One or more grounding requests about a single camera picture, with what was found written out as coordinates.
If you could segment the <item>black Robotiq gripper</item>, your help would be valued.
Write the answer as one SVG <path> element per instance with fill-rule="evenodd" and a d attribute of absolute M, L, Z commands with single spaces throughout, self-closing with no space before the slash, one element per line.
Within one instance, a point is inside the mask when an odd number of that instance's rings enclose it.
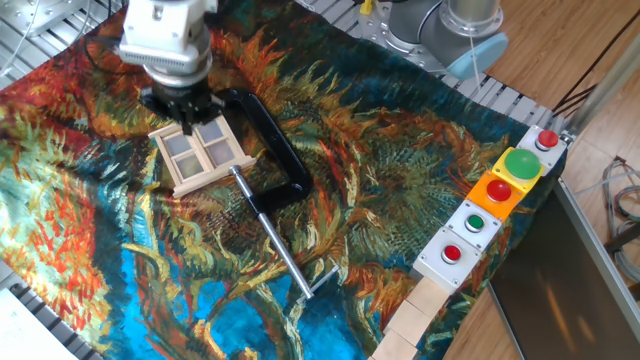
<path fill-rule="evenodd" d="M 223 110 L 223 101 L 211 94 L 207 82 L 186 87 L 154 82 L 152 89 L 141 91 L 140 102 L 159 117 L 178 124 L 184 134 L 192 134 L 197 125 L 211 122 Z"/>

